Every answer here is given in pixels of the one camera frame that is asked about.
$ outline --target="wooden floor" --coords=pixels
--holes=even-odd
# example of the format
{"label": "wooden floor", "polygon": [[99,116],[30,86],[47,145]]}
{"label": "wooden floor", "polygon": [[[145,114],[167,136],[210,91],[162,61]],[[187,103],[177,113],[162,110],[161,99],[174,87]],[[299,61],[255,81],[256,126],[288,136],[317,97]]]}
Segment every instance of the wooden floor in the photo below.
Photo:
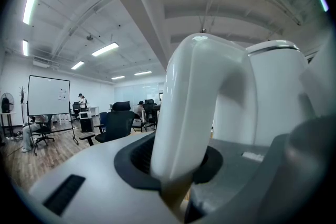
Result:
{"label": "wooden floor", "polygon": [[[98,117],[94,117],[93,123],[98,124],[98,122]],[[0,152],[4,159],[7,174],[12,181],[23,190],[29,191],[34,182],[46,172],[52,170],[81,150],[89,147],[87,140],[81,141],[79,139],[79,137],[82,136],[79,121],[75,121],[73,124],[75,127],[75,136],[79,145],[72,140],[71,130],[52,133],[48,136],[53,137],[55,141],[53,142],[52,140],[49,140],[47,142],[49,146],[46,146],[43,141],[40,142],[39,147],[36,148],[37,156],[34,155],[33,151],[26,153],[21,152],[23,146],[22,140],[17,142],[5,139],[4,142],[6,145],[0,147]],[[55,129],[53,129],[53,131],[67,129],[71,128],[71,123],[62,121],[62,126],[58,123],[54,123],[54,127]],[[94,133],[99,134],[99,129],[94,128]],[[134,132],[132,129],[131,134],[138,134],[138,132]],[[93,143],[99,144],[95,139],[93,139]]]}

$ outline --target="linear light fixture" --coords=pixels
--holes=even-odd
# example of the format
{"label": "linear light fixture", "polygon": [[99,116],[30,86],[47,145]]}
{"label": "linear light fixture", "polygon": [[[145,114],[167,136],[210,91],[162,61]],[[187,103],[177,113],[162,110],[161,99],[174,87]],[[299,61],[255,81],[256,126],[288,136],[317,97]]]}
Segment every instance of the linear light fixture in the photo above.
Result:
{"label": "linear light fixture", "polygon": [[84,65],[84,62],[79,61],[77,64],[75,64],[73,67],[71,67],[71,69],[75,70],[75,69],[79,68],[81,65]]}
{"label": "linear light fixture", "polygon": [[25,12],[23,14],[23,22],[25,24],[29,25],[30,15],[31,15],[31,11],[33,9],[34,2],[35,2],[35,0],[27,0],[27,2],[26,2]]}
{"label": "linear light fixture", "polygon": [[119,76],[119,77],[115,77],[115,78],[111,78],[111,79],[123,79],[125,76]]}
{"label": "linear light fixture", "polygon": [[145,74],[150,74],[152,71],[147,71],[147,72],[141,72],[141,73],[135,73],[136,76],[138,75],[145,75]]}
{"label": "linear light fixture", "polygon": [[100,50],[95,51],[92,55],[93,56],[98,56],[100,54],[103,54],[104,52],[107,52],[111,49],[115,49],[115,48],[118,48],[118,47],[119,47],[119,45],[117,43],[113,42],[112,44],[110,44],[106,47],[103,47]]}
{"label": "linear light fixture", "polygon": [[320,2],[321,2],[321,4],[322,4],[322,6],[323,6],[323,10],[324,10],[325,12],[327,12],[328,9],[329,9],[329,7],[328,7],[328,5],[327,5],[327,1],[326,1],[326,0],[320,0]]}
{"label": "linear light fixture", "polygon": [[28,41],[22,40],[23,55],[28,56]]}

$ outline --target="pants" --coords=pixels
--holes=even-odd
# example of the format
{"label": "pants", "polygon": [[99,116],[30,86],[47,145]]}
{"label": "pants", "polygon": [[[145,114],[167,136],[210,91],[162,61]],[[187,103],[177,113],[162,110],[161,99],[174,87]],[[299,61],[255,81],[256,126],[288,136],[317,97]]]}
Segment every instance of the pants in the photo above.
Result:
{"label": "pants", "polygon": [[30,140],[30,136],[31,136],[31,133],[30,133],[30,130],[32,131],[32,132],[34,132],[34,131],[36,131],[36,130],[38,130],[38,129],[40,129],[41,127],[40,127],[40,125],[39,124],[32,124],[31,126],[30,126],[30,129],[29,129],[29,125],[28,126],[26,126],[26,127],[24,127],[23,129],[22,129],[22,136],[23,136],[23,147],[26,149],[26,150],[29,150],[29,151],[31,151],[32,149],[31,149],[31,140]]}

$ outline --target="fan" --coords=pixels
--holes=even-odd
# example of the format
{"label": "fan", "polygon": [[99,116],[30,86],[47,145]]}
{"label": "fan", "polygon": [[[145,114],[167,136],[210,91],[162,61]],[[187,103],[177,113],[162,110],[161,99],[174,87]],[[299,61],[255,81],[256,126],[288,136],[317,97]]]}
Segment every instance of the fan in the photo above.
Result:
{"label": "fan", "polygon": [[13,96],[6,92],[1,96],[1,109],[2,113],[9,113],[14,108],[14,98]]}

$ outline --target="blue chair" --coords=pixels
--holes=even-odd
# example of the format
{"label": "blue chair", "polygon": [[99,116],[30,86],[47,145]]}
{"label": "blue chair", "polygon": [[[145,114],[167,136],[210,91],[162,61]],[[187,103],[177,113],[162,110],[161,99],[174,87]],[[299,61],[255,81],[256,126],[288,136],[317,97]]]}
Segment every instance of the blue chair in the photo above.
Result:
{"label": "blue chair", "polygon": [[100,118],[100,125],[101,125],[101,132],[106,131],[106,123],[107,123],[107,112],[101,112],[99,113]]}

